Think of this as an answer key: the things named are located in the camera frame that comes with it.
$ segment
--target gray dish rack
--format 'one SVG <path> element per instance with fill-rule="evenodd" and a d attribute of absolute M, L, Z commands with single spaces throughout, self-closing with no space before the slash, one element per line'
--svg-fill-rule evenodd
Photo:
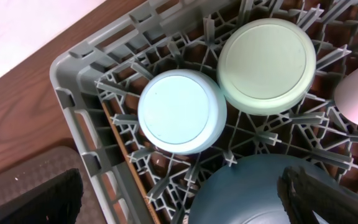
<path fill-rule="evenodd" d="M 294 22 L 314 43 L 316 76 L 302 101 L 274 116 L 252 116 L 227 104 L 222 136 L 200 154 L 173 155 L 147 142 L 136 115 L 147 82 L 176 68 L 216 80 L 229 36 L 268 17 Z M 108 223 L 183 223 L 204 181 L 252 154 L 304 158 L 358 192 L 358 126 L 342 116 L 332 98 L 335 85 L 357 67 L 358 0 L 149 0 L 60 55 L 50 79 Z M 124 142 L 126 160 L 111 123 Z"/>

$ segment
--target plastic grid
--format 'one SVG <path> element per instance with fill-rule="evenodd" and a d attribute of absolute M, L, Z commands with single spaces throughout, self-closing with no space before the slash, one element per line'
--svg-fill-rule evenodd
<path fill-rule="evenodd" d="M 342 185 L 358 191 L 349 184 L 351 176 L 358 173 L 358 126 L 344 118 L 332 100 L 335 84 L 358 67 L 358 0 L 319 3 L 149 1 L 68 52 L 73 60 L 83 60 L 77 68 L 80 91 L 94 95 L 91 83 L 96 86 L 101 101 L 113 102 L 113 111 L 117 113 L 111 119 L 126 139 L 131 151 L 129 157 L 139 176 L 148 176 L 152 182 L 147 197 L 156 211 L 165 211 L 171 223 L 182 222 L 197 189 L 214 171 L 250 154 L 302 157 L 320 166 Z M 203 20 L 194 24 L 199 17 Z M 291 110 L 266 117 L 241 113 L 228 105 L 223 135 L 211 149 L 197 155 L 167 154 L 145 141 L 135 109 L 136 98 L 147 80 L 175 68 L 195 69 L 216 79 L 216 63 L 225 41 L 242 24 L 263 17 L 295 22 L 312 38 L 318 56 L 316 78 L 303 100 Z M 104 45 L 106 35 L 99 38 L 102 33 L 113 36 L 126 29 L 125 34 L 110 44 Z M 70 102 L 65 106 L 60 94 L 57 89 L 65 109 Z M 87 112 L 95 110 L 88 106 Z M 156 171 L 155 155 L 167 161 L 164 175 Z M 91 163 L 84 161 L 89 172 Z M 350 178 L 342 181 L 347 175 Z"/>

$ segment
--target brown wooden surface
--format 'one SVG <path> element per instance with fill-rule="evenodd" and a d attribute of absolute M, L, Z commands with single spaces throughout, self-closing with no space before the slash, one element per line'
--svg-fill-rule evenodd
<path fill-rule="evenodd" d="M 0 172 L 51 147 L 75 146 L 49 80 L 50 65 L 142 2 L 107 0 L 0 79 Z"/>

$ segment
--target white surface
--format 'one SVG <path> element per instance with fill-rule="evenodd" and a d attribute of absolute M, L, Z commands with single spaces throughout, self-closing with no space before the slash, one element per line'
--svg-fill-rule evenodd
<path fill-rule="evenodd" d="M 104 0 L 0 0 L 0 78 Z"/>
<path fill-rule="evenodd" d="M 237 109 L 277 114 L 297 102 L 314 77 L 316 54 L 299 27 L 281 19 L 260 19 L 227 40 L 218 63 L 218 82 Z"/>
<path fill-rule="evenodd" d="M 218 85 L 193 70 L 156 76 L 144 88 L 138 106 L 139 124 L 147 139 L 176 154 L 209 148 L 222 133 L 226 116 Z"/>
<path fill-rule="evenodd" d="M 199 84 L 187 77 L 161 79 L 149 89 L 144 103 L 147 128 L 154 137 L 169 144 L 194 139 L 208 120 L 208 97 Z"/>

